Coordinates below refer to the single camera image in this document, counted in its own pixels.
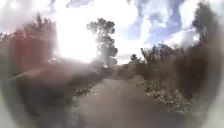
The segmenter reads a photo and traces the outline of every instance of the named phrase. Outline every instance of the sunlight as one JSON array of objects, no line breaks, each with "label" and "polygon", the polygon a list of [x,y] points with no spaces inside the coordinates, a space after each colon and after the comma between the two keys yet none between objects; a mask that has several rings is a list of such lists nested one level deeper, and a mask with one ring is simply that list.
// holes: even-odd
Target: sunlight
[{"label": "sunlight", "polygon": [[58,50],[62,57],[89,63],[96,56],[96,43],[86,29],[90,21],[85,10],[66,8],[57,14]]}]

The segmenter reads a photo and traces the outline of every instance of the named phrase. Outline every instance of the white cloud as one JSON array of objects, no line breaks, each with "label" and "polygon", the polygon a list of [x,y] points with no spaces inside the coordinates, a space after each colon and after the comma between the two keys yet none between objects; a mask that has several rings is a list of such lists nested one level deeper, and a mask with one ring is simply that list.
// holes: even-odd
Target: white cloud
[{"label": "white cloud", "polygon": [[117,27],[129,27],[138,16],[135,4],[126,0],[95,0],[92,14],[115,22]]},{"label": "white cloud", "polygon": [[200,0],[185,0],[179,7],[181,15],[182,28],[189,28],[194,20],[194,14],[197,9],[197,4]]},{"label": "white cloud", "polygon": [[170,36],[168,40],[164,42],[172,48],[187,48],[194,45],[199,40],[199,35],[195,29],[181,30]]},{"label": "white cloud", "polygon": [[172,2],[169,0],[148,0],[147,3],[141,3],[143,7],[143,15],[158,17],[161,23],[167,23],[170,16],[173,14]]},{"label": "white cloud", "polygon": [[11,32],[45,11],[49,0],[1,0],[0,31]]}]

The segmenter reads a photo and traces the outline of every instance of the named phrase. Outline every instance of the cloud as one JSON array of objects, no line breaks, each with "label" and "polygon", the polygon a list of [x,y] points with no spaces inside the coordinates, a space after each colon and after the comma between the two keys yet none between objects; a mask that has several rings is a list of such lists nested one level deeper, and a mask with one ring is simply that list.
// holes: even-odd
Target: cloud
[{"label": "cloud", "polygon": [[49,0],[1,0],[0,31],[12,32],[30,21],[37,12],[48,11]]},{"label": "cloud", "polygon": [[142,0],[138,0],[138,2],[141,5],[141,14],[143,16],[158,20],[160,23],[166,24],[173,14],[172,2],[169,0],[148,0],[145,3]]},{"label": "cloud", "polygon": [[188,48],[194,45],[199,40],[199,35],[195,29],[181,30],[170,36],[168,40],[164,42],[172,48]]},{"label": "cloud", "polygon": [[182,28],[189,28],[194,20],[194,14],[197,9],[197,4],[200,0],[185,0],[179,7],[181,15]]}]

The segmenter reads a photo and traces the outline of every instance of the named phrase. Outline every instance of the blue sky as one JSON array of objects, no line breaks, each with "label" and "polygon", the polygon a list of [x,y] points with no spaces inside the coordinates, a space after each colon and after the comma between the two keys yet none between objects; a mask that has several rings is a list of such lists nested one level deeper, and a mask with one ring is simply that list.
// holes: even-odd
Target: blue sky
[{"label": "blue sky", "polygon": [[[199,1],[1,0],[0,30],[12,32],[32,21],[36,13],[40,13],[58,23],[59,37],[63,37],[61,40],[69,39],[67,43],[60,44],[63,51],[66,51],[66,56],[75,54],[77,56],[73,57],[79,59],[79,55],[84,54],[80,49],[89,46],[88,50],[94,54],[95,46],[90,44],[89,40],[78,37],[86,35],[86,23],[102,17],[115,22],[116,33],[113,37],[119,50],[117,58],[121,63],[125,63],[131,54],[140,55],[140,48],[150,48],[161,42],[171,47],[193,45],[198,35],[191,23]],[[221,12],[222,9],[217,7],[223,3],[222,0],[207,1],[217,12]]]}]

